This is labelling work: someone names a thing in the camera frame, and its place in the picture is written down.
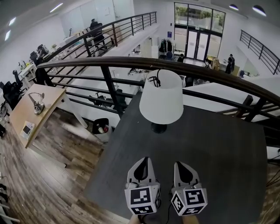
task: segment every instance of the desk lamp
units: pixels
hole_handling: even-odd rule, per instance
[[[154,70],[146,78],[140,112],[151,121],[155,133],[163,133],[167,124],[177,121],[183,114],[182,80],[169,70]]]
[[[38,102],[36,102],[33,97],[31,96],[32,94],[38,94],[40,96],[40,100]],[[45,97],[45,94],[39,94],[39,93],[29,93],[28,94],[29,98],[31,99],[33,105],[34,105],[34,113],[36,115],[39,115],[43,112],[44,108],[45,108],[45,104],[42,102],[42,100]]]

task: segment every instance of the lamp base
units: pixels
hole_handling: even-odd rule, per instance
[[[152,123],[151,128],[152,128],[153,132],[161,134],[166,131],[167,125]]]

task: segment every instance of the trash can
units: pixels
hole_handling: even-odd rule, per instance
[[[99,128],[101,127],[103,130],[108,126],[108,131],[105,133],[100,133]],[[112,134],[112,127],[109,124],[108,118],[100,118],[93,122],[92,133],[103,143],[108,142],[109,138]]]

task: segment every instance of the door frame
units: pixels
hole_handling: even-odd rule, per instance
[[[196,33],[197,33],[197,36],[196,36],[196,47],[195,47],[195,52],[194,52],[193,58],[187,57],[188,45],[189,45],[189,32],[190,32],[190,31],[191,31],[191,32],[196,32]],[[204,59],[203,59],[203,60],[197,59],[197,53],[198,53],[198,47],[199,47],[198,44],[199,44],[199,42],[200,42],[200,34],[206,34],[206,35],[208,35],[207,43],[206,43],[206,49],[205,49],[205,54],[204,54]],[[189,30],[189,29],[188,29],[188,32],[187,32],[187,40],[186,40],[186,45],[185,45],[185,58],[204,62],[205,59],[206,59],[206,56],[207,56],[207,52],[208,52],[208,48],[209,48],[209,42],[210,42],[210,34],[209,34],[209,33],[206,33],[206,32],[203,32],[203,31],[199,31],[199,30]]]

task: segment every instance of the curved handrail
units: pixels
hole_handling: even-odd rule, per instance
[[[195,65],[189,65],[185,63],[167,61],[162,59],[134,57],[92,57],[48,62],[43,63],[38,67],[52,68],[72,66],[127,67],[146,70],[166,69],[173,71],[178,75],[185,75],[187,77],[208,80],[231,88],[235,88],[250,93],[254,96],[263,98],[271,103],[274,103],[277,106],[280,106],[279,96],[241,78],[232,75],[226,75],[219,71],[198,67]]]
[[[127,17],[127,18],[123,18],[123,19],[120,19],[120,20],[117,20],[117,21],[114,21],[114,22],[111,22],[111,23],[108,23],[108,24],[105,24],[101,27],[98,27],[96,29],[93,29],[85,34],[83,34],[82,36],[74,39],[73,41],[69,42],[68,44],[64,45],[63,47],[59,48],[57,51],[55,51],[54,53],[52,53],[49,57],[47,57],[45,59],[45,62],[48,62],[50,61],[51,59],[53,59],[55,56],[57,56],[58,54],[60,54],[62,51],[64,51],[66,48],[70,47],[71,45],[73,45],[74,43],[80,41],[81,39],[84,39],[86,37],[88,37],[89,35],[93,34],[95,32],[95,30],[100,30],[100,29],[103,29],[105,27],[108,27],[108,26],[111,26],[111,25],[114,25],[116,23],[120,23],[122,21],[125,21],[125,20],[128,20],[128,19],[132,19],[132,18],[136,18],[136,17],[139,17],[139,16],[143,16],[143,15],[148,15],[148,14],[151,14],[151,13],[156,13],[156,11],[154,12],[148,12],[148,13],[144,13],[144,14],[139,14],[139,15],[135,15],[135,16],[131,16],[131,17]]]

